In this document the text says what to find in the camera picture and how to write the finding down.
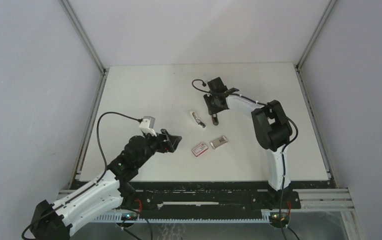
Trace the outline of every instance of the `white robotic arm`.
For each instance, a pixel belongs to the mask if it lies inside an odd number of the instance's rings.
[[[37,240],[68,240],[110,209],[130,208],[135,190],[129,181],[138,169],[155,153],[173,153],[182,139],[165,129],[156,133],[153,117],[145,116],[139,121],[143,136],[133,136],[104,172],[70,195],[52,204],[44,200],[36,206],[31,224],[22,233],[23,239],[28,239],[24,234],[29,229]]]
[[[208,113],[212,116],[213,124],[219,123],[217,113],[223,110],[235,110],[252,118],[257,141],[267,154],[268,183],[275,191],[287,188],[291,182],[287,175],[289,172],[287,170],[287,146],[292,129],[285,118],[281,104],[276,100],[263,105],[250,101],[240,94],[234,93],[238,89],[228,89],[219,77],[209,81],[207,85],[210,92],[204,95],[204,100]]]
[[[240,112],[250,118],[252,117],[252,112],[254,112],[254,110],[260,109],[262,107],[257,103],[253,103],[247,99],[235,95],[226,97],[226,104],[229,109]],[[284,155],[284,163],[286,169],[284,188],[288,187],[288,185],[291,182],[290,178],[287,175],[287,173],[289,172],[287,170],[287,149],[288,147],[286,147],[284,150],[282,147],[279,147],[276,151],[266,149],[266,155],[268,160],[267,164],[269,167],[268,183],[276,191],[281,190],[283,182],[284,169],[282,154]]]

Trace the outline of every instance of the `metal floor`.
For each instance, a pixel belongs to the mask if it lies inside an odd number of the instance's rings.
[[[154,240],[283,240],[280,229],[262,223],[154,223]],[[290,227],[304,240],[347,240],[340,212],[292,213]],[[150,239],[147,224],[129,230],[143,240]],[[296,237],[286,229],[289,240]],[[72,240],[133,240],[115,223],[89,223]]]

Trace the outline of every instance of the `metal frame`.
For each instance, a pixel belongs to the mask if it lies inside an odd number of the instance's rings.
[[[69,3],[69,0],[58,0],[60,5],[62,6],[63,10],[65,11],[67,17],[72,23],[73,28],[75,29],[76,33],[78,34],[79,38],[81,39],[84,47],[88,51],[90,57],[94,61],[95,65],[97,66],[98,70],[101,72],[101,78],[100,83],[97,89],[97,92],[94,96],[94,102],[92,105],[92,109],[90,111],[90,116],[88,118],[87,127],[84,132],[83,138],[82,138],[82,145],[77,157],[77,163],[76,168],[73,171],[72,174],[72,182],[69,184],[69,190],[61,190],[59,192],[58,198],[62,198],[65,195],[68,195],[72,193],[74,190],[78,188],[78,184],[81,185],[81,182],[75,181],[75,179],[80,175],[82,168],[82,164],[84,161],[85,153],[88,148],[89,140],[91,137],[91,132],[93,129],[94,121],[96,119],[98,107],[100,104],[100,100],[102,97],[102,93],[104,90],[104,86],[107,80],[108,71],[104,68],[101,60],[99,59],[91,41],[88,38],[88,35],[86,34],[82,24],[80,23],[75,11],[73,10],[71,4]],[[294,182],[295,186],[298,186],[297,188],[294,187],[294,190],[298,192],[299,195],[299,202],[301,204],[301,209],[293,209],[293,212],[341,212],[342,220],[344,222],[344,227],[348,236],[348,239],[350,240],[364,240],[365,237],[362,232],[362,228],[360,226],[359,220],[356,215],[356,211],[350,196],[350,193],[348,189],[344,188],[335,188],[336,183],[334,181],[334,174],[333,168],[331,168],[330,162],[328,161],[328,152],[325,149],[324,141],[322,140],[322,136],[320,134],[318,124],[316,122],[316,117],[313,112],[313,109],[311,107],[311,101],[310,97],[306,91],[306,87],[304,85],[304,79],[301,73],[302,66],[304,65],[312,47],[316,43],[323,27],[325,26],[327,20],[329,19],[330,15],[332,14],[338,0],[330,0],[326,9],[324,10],[321,19],[319,20],[311,38],[308,42],[307,46],[304,49],[304,52],[299,59],[297,65],[295,66],[297,78],[300,84],[301,91],[304,96],[304,101],[307,106],[307,110],[310,116],[310,120],[313,125],[313,129],[315,131],[316,139],[321,151],[322,158],[325,163],[325,168],[327,172],[329,173],[330,181],[320,181],[320,182]],[[164,190],[161,190],[162,198],[164,197],[163,193],[166,194],[166,197],[168,195],[177,194],[178,192],[175,192],[175,183],[171,182],[171,186],[163,185],[164,183],[158,183],[152,185],[152,187],[157,188],[157,186],[161,189],[164,188]],[[239,192],[239,191],[247,191],[248,193],[250,191],[254,191],[255,188],[259,187],[257,192],[265,192],[266,188],[264,185],[266,182],[253,182],[252,186],[249,189],[246,187],[246,183],[244,185],[236,183],[238,186],[235,186],[232,190],[221,190],[221,186],[211,185],[210,182],[205,182],[201,184],[207,184],[207,186],[211,186],[212,189],[210,191],[213,192],[213,194],[216,194],[217,192],[222,192],[222,194],[225,193],[232,193],[232,191]],[[314,186],[317,187],[316,189],[308,188],[308,186]],[[137,194],[145,194],[146,192],[152,192],[150,189],[145,190],[137,190]],[[169,202],[169,206],[185,206],[183,205],[184,202]],[[247,212],[250,212],[248,208],[248,202],[239,202],[238,207],[245,211],[247,207]],[[261,210],[253,210],[251,216],[254,216],[254,212],[256,213],[256,217],[252,218],[245,218],[241,217],[240,219],[171,219],[166,217],[160,217],[158,219],[150,219],[152,223],[269,223],[269,216],[271,213],[276,213],[278,210],[273,209],[261,209]],[[93,222],[95,223],[120,223],[122,214],[126,213],[127,211],[119,210],[119,209],[113,209],[111,211],[106,212],[105,214],[100,215],[97,217]]]
[[[88,38],[87,33],[84,30],[84,27],[82,26],[81,22],[78,19],[78,16],[76,15],[75,11],[72,8],[72,5],[70,4],[69,0],[58,0],[61,7],[63,8],[64,12],[66,13],[66,16],[69,18],[70,22],[72,23],[72,26],[74,30],[76,31],[77,35],[79,36],[80,40],[83,43],[83,46],[85,47],[86,51],[91,56],[92,60],[94,61],[95,65],[97,66],[98,70],[101,72],[101,74],[105,73],[105,68],[103,66],[103,63],[101,62],[100,58],[97,55],[96,50],[94,49],[93,45],[91,44],[90,39]]]
[[[104,75],[101,75],[101,78],[99,80],[97,92],[95,93],[95,96],[94,96],[94,101],[92,104],[91,111],[89,113],[88,121],[86,123],[85,132],[83,133],[79,153],[76,158],[75,168],[73,169],[72,176],[70,178],[71,181],[68,184],[69,189],[71,189],[72,184],[75,181],[79,180],[79,177],[81,175],[82,165],[84,164],[85,154],[87,153],[88,145],[90,143],[91,133],[93,131],[94,122],[97,117],[98,107],[100,105],[101,97],[103,96],[103,90],[104,90],[104,86],[106,85],[108,74],[109,74],[109,71],[106,70]]]
[[[310,37],[310,40],[307,43],[307,46],[304,49],[303,54],[300,57],[300,60],[296,64],[296,68],[298,70],[302,69],[303,64],[305,63],[305,61],[306,61],[306,59],[307,59],[307,57],[308,57],[312,47],[316,43],[316,40],[318,40],[318,37],[319,37],[322,29],[325,26],[325,23],[327,22],[327,20],[331,16],[331,13],[333,12],[333,10],[334,10],[335,6],[337,5],[338,1],[339,0],[329,0],[328,5],[326,6],[325,10],[323,11],[322,17],[320,18],[319,22],[317,23],[316,28],[314,29],[314,31],[313,31],[313,33],[312,33],[312,35]]]

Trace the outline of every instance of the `gray wall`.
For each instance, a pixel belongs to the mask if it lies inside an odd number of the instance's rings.
[[[0,0],[0,240],[68,183],[99,78],[56,0]]]
[[[70,0],[107,67],[296,63],[328,1]]]
[[[338,182],[382,238],[382,1],[341,0],[303,67]]]

